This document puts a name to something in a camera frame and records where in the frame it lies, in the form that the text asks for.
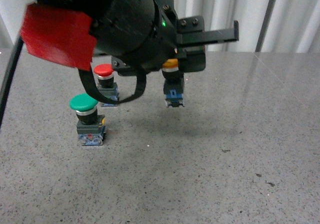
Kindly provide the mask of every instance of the table surface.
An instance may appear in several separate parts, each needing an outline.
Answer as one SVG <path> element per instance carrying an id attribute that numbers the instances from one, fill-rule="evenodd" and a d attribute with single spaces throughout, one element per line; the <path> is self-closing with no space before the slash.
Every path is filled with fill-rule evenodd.
<path id="1" fill-rule="evenodd" d="M 23 53 L 0 133 L 1 223 L 319 223 L 319 77 L 320 54 L 208 53 L 185 75 L 186 107 L 166 108 L 151 73 L 140 99 L 98 107 L 106 141 L 83 147 L 77 70 Z"/>

